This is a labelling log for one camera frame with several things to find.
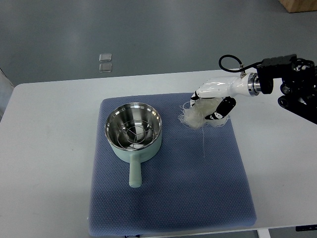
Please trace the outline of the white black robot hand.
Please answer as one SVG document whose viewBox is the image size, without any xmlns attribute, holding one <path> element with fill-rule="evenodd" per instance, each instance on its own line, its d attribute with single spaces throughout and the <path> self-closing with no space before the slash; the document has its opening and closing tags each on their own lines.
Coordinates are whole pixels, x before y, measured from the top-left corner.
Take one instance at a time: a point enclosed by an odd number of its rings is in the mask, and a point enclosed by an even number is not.
<svg viewBox="0 0 317 238">
<path fill-rule="evenodd" d="M 213 77 L 194 92 L 190 107 L 196 109 L 201 103 L 206 103 L 209 112 L 203 113 L 203 119 L 221 120 L 235 107 L 235 96 L 257 96 L 261 91 L 257 73 Z"/>
</svg>

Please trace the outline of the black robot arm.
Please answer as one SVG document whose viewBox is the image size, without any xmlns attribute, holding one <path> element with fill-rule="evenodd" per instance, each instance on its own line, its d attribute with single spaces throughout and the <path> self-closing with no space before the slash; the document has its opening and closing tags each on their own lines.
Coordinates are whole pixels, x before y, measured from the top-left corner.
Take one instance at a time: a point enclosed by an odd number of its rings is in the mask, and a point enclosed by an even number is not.
<svg viewBox="0 0 317 238">
<path fill-rule="evenodd" d="M 273 80 L 280 78 L 282 96 L 278 104 L 316 124 L 317 122 L 317 67 L 311 60 L 298 58 L 296 54 L 262 60 L 257 70 L 263 94 L 273 91 Z"/>
</svg>

